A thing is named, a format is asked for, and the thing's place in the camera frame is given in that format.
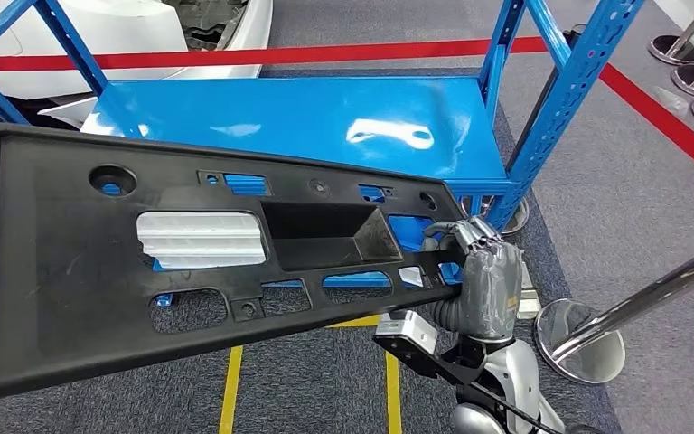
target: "rectangular hole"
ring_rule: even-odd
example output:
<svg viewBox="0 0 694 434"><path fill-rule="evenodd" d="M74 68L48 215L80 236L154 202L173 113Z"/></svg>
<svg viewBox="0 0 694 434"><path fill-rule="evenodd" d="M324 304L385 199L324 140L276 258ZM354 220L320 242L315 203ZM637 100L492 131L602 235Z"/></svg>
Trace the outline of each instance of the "rectangular hole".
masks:
<svg viewBox="0 0 694 434"><path fill-rule="evenodd" d="M428 217L416 215L390 215L389 227L405 251L419 251L424 240L424 229L433 223Z"/></svg>
<svg viewBox="0 0 694 434"><path fill-rule="evenodd" d="M286 271L401 260L376 206L262 203L271 243Z"/></svg>
<svg viewBox="0 0 694 434"><path fill-rule="evenodd" d="M323 286L326 296L338 305L392 294L389 278L381 271L328 276Z"/></svg>
<svg viewBox="0 0 694 434"><path fill-rule="evenodd" d="M424 272L418 266L404 267L398 269L400 278L406 283L408 288L424 287Z"/></svg>
<svg viewBox="0 0 694 434"><path fill-rule="evenodd" d="M225 184L238 196L270 196L267 178L261 175L224 174Z"/></svg>
<svg viewBox="0 0 694 434"><path fill-rule="evenodd" d="M462 268L455 262L443 262L438 264L440 275L446 285L462 283Z"/></svg>
<svg viewBox="0 0 694 434"><path fill-rule="evenodd" d="M247 212L143 212L136 236L154 270L210 269L267 260L262 231Z"/></svg>
<svg viewBox="0 0 694 434"><path fill-rule="evenodd" d="M265 316L295 314L309 310L310 298L301 280L271 282L262 286L262 308Z"/></svg>
<svg viewBox="0 0 694 434"><path fill-rule="evenodd" d="M196 289L173 294L168 307L150 301L150 321L158 333L173 334L221 325L227 319L225 298L214 289Z"/></svg>
<svg viewBox="0 0 694 434"><path fill-rule="evenodd" d="M393 195L393 189L391 187L358 184L358 189L361 191L361 196L366 202L384 203L387 196Z"/></svg>

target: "black cable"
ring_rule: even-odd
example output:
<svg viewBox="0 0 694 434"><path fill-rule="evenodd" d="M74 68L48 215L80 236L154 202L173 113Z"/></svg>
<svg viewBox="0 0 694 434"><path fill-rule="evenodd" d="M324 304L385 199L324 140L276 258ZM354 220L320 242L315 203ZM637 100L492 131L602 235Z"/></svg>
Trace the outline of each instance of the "black cable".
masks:
<svg viewBox="0 0 694 434"><path fill-rule="evenodd" d="M522 420L525 420L530 425L532 425L534 428L541 429L542 431L545 431L548 434L565 434L565 433L562 433L560 431L557 431L556 429L552 429L552 428L544 425L543 423L539 422L538 420L533 419L525 411L520 410L517 407L513 406L512 404L508 403L507 401L503 400L502 397L489 391L488 389L486 389L481 384L478 384L477 382L470 383L470 387L475 388L478 392L480 392L483 395L487 396L488 398L491 398L492 400L500 403L501 405L504 406L505 409L513 412L516 416L520 417L520 419L522 419Z"/></svg>

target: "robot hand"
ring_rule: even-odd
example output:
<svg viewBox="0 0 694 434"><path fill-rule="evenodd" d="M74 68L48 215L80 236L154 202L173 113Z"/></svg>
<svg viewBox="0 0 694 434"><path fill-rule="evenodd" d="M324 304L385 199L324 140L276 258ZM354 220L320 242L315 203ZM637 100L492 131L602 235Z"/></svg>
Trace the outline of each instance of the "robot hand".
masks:
<svg viewBox="0 0 694 434"><path fill-rule="evenodd" d="M439 233L444 234L440 242L434 238ZM424 235L423 250L438 250L456 240L466 254L461 295L435 304L435 322L485 344L510 342L520 306L520 250L476 216L434 223Z"/></svg>

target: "perforated metal upright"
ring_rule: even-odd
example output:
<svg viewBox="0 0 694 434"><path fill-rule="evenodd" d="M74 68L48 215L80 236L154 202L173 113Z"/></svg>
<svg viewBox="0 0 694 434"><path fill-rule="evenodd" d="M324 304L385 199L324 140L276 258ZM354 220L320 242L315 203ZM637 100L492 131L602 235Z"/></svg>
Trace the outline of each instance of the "perforated metal upright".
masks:
<svg viewBox="0 0 694 434"><path fill-rule="evenodd" d="M505 167L511 186L507 192L496 196L487 216L496 227L503 228L517 209L522 196L530 189L642 3L642 0L600 1L586 24L586 29L571 50L543 1L504 2L493 33L490 58L498 57L495 53L500 46L509 46L514 39L514 31L520 24L519 11L528 7L555 61L558 73L541 103L535 121L526 126L528 130L524 133L525 140L518 144L519 153L512 156ZM486 86L493 68L501 68L501 65L494 65L493 61L486 58L483 70L483 83ZM487 100L491 90L484 90Z"/></svg>

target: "black metal bracket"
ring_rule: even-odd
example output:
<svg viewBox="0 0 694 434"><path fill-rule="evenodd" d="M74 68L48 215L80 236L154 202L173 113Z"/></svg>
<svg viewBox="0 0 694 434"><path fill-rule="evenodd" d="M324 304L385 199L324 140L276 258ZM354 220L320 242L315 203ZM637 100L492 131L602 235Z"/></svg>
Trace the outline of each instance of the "black metal bracket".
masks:
<svg viewBox="0 0 694 434"><path fill-rule="evenodd" d="M236 195L206 174L266 178L265 195ZM381 203L359 184L391 187ZM114 193L106 192L113 185ZM143 212L245 212L258 220L265 262L155 272L136 236ZM0 126L0 396L411 307L460 290L439 264L461 252L408 252L392 215L464 218L439 180L322 162ZM422 288L399 269L419 267ZM391 293L337 303L334 275L378 271ZM296 280L309 309L273 316L261 287ZM219 326L158 333L148 315L163 293L221 293Z"/></svg>

